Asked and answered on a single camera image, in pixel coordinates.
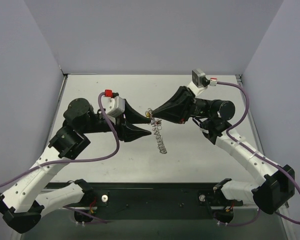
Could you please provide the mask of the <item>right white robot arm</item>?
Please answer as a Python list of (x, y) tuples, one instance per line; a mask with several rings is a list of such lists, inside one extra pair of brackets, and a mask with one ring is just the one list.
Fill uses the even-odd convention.
[(295, 194), (292, 183), (295, 172), (289, 165), (285, 165), (283, 170), (287, 175), (284, 175), (273, 161), (266, 160), (231, 128), (229, 120), (235, 110), (231, 101), (196, 98), (190, 88), (181, 86), (152, 115), (175, 124), (184, 124), (189, 118), (203, 119), (199, 127), (204, 137), (227, 152), (253, 177), (252, 182), (226, 178), (213, 188), (215, 196), (228, 201), (254, 203), (264, 213), (274, 214)]

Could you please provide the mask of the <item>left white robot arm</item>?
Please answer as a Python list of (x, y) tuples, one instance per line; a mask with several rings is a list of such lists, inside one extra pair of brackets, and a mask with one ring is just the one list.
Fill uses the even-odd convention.
[(70, 102), (63, 114), (62, 127), (39, 159), (13, 186), (0, 193), (0, 213), (10, 228), (23, 234), (52, 211), (71, 204), (88, 207), (97, 201), (97, 192), (83, 179), (42, 193), (59, 171), (69, 163), (79, 162), (77, 157), (91, 143), (87, 134), (112, 132), (117, 143), (132, 142), (151, 134), (137, 127), (138, 124), (149, 124), (151, 120), (135, 111), (125, 99), (116, 96), (110, 99), (110, 103), (112, 105), (105, 116), (103, 108), (94, 112), (84, 98)]

